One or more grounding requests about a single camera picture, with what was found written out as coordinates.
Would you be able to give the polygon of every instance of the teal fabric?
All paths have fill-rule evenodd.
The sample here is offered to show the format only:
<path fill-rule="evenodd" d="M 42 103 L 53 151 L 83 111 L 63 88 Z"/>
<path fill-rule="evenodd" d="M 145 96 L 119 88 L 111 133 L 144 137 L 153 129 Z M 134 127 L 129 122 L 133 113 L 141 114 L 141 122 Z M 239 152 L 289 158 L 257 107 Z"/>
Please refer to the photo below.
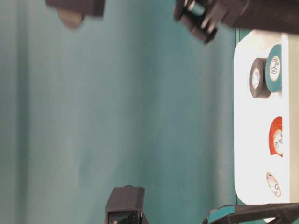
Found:
<path fill-rule="evenodd" d="M 203 46 L 174 0 L 107 0 L 66 29 L 43 0 L 0 7 L 0 223 L 100 224 L 115 186 L 150 223 L 235 203 L 233 51 Z"/>

